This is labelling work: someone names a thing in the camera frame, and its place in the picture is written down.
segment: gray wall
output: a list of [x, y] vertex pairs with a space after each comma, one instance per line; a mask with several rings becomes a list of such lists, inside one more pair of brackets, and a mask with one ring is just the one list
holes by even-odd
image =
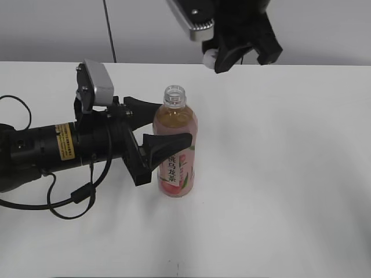
[[[201, 63], [164, 0], [107, 0], [118, 62]], [[371, 65], [371, 1], [272, 0], [278, 64]], [[1, 61], [112, 61], [101, 0], [1, 0]], [[255, 63], [256, 54], [245, 63]]]

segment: oolong tea bottle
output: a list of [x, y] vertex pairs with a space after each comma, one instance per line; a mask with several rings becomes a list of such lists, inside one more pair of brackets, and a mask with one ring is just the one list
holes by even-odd
[[192, 134], [192, 146], [166, 159], [158, 170], [160, 190], [171, 197], [182, 197], [193, 187], [197, 118], [186, 104], [181, 86], [166, 88], [163, 105], [157, 110], [153, 129], [155, 135]]

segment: robot arm end effector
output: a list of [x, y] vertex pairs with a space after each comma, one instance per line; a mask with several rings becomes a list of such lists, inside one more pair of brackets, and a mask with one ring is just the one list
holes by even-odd
[[202, 41], [206, 59], [212, 60], [205, 64], [217, 74], [229, 71], [253, 49], [261, 65], [276, 62], [282, 53], [266, 13], [270, 0], [167, 2], [190, 39]]

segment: bottle neck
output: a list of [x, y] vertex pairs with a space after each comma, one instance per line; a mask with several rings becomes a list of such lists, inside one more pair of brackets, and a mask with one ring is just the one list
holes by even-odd
[[171, 85], [166, 88], [163, 97], [163, 104], [170, 109], [180, 109], [186, 107], [186, 91], [178, 85]]

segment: yellow warning label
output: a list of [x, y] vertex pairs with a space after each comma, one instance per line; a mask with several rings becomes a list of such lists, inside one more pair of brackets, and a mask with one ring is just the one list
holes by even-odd
[[74, 145], [72, 143], [70, 125], [68, 123], [56, 125], [56, 133], [60, 159], [61, 160], [74, 159], [75, 151]]

